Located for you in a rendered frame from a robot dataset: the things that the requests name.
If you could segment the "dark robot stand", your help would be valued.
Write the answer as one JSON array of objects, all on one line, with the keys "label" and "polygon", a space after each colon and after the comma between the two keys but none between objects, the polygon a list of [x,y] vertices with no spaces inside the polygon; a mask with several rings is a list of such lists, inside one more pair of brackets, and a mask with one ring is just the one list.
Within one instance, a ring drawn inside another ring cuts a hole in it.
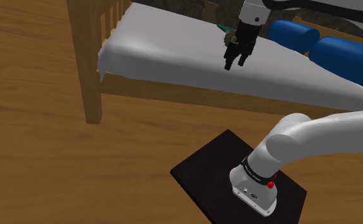
[{"label": "dark robot stand", "polygon": [[277,204],[264,217],[232,192],[229,172],[253,148],[230,130],[170,170],[211,224],[299,224],[307,191],[282,171],[274,180]]}]

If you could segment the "blue cylindrical pillow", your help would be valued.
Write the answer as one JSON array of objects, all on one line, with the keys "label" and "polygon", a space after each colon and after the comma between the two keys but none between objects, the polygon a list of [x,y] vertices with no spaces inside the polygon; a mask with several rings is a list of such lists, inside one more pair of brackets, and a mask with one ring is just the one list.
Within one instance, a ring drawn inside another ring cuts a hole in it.
[{"label": "blue cylindrical pillow", "polygon": [[309,59],[320,67],[363,86],[363,44],[324,37],[309,51]]},{"label": "blue cylindrical pillow", "polygon": [[289,20],[274,21],[267,35],[270,40],[299,53],[310,51],[320,39],[317,29]]}]

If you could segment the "wooden bed with white mattress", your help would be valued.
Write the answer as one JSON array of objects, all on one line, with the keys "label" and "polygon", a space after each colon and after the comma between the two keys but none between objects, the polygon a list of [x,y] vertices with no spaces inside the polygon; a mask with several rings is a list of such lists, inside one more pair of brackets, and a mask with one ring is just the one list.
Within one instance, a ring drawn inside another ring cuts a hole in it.
[{"label": "wooden bed with white mattress", "polygon": [[258,38],[244,66],[224,69],[214,24],[130,0],[66,0],[87,123],[101,96],[124,95],[313,118],[363,110],[363,87]]}]

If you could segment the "green flat object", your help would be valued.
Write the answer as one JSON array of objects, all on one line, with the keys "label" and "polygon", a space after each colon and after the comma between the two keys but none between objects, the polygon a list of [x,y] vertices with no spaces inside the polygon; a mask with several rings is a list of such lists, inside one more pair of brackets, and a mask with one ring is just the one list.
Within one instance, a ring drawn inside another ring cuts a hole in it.
[{"label": "green flat object", "polygon": [[217,24],[217,27],[225,33],[235,32],[236,30],[224,25]]}]

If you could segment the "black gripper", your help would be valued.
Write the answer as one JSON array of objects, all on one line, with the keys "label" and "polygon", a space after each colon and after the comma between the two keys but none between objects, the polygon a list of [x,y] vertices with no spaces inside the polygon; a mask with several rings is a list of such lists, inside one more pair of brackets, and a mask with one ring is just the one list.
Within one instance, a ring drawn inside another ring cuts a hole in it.
[{"label": "black gripper", "polygon": [[225,70],[229,71],[231,69],[232,63],[238,56],[238,53],[241,53],[238,65],[241,67],[244,65],[246,59],[251,56],[253,52],[257,36],[259,35],[261,28],[261,25],[250,25],[242,22],[241,20],[239,21],[238,27],[235,31],[238,44],[230,43],[227,47],[224,54]]}]

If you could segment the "grey-brown small round object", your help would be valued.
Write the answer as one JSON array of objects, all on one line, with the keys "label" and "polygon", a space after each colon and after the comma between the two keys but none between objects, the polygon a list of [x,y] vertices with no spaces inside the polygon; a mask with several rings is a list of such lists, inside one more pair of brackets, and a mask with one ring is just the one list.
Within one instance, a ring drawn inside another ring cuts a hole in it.
[{"label": "grey-brown small round object", "polygon": [[230,43],[238,44],[235,32],[226,32],[224,36],[224,45],[229,46]]}]

